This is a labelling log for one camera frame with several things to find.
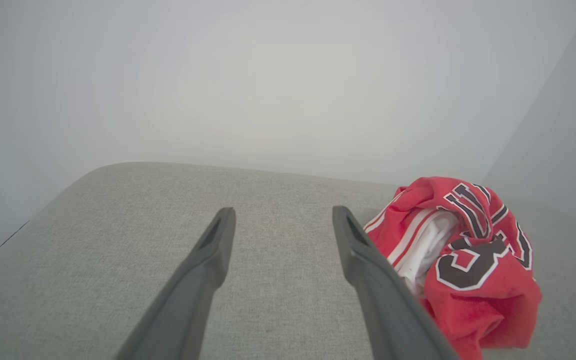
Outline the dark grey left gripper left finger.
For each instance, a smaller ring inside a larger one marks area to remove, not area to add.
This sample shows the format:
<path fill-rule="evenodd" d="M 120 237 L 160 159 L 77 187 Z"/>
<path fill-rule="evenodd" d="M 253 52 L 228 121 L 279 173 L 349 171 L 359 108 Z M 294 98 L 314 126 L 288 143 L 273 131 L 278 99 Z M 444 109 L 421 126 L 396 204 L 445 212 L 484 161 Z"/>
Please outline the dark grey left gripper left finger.
<path fill-rule="evenodd" d="M 235 229 L 234 208 L 218 210 L 130 332 L 117 360 L 199 358 L 214 293 L 226 280 Z"/>

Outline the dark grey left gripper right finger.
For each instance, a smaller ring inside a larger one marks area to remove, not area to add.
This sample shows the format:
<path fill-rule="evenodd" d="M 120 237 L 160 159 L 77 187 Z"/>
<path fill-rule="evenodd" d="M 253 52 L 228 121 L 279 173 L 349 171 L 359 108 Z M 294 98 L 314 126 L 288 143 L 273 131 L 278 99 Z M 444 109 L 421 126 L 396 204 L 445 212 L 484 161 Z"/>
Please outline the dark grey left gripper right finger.
<path fill-rule="evenodd" d="M 457 360 L 458 354 L 345 206 L 332 209 L 346 281 L 354 287 L 375 360 Z"/>

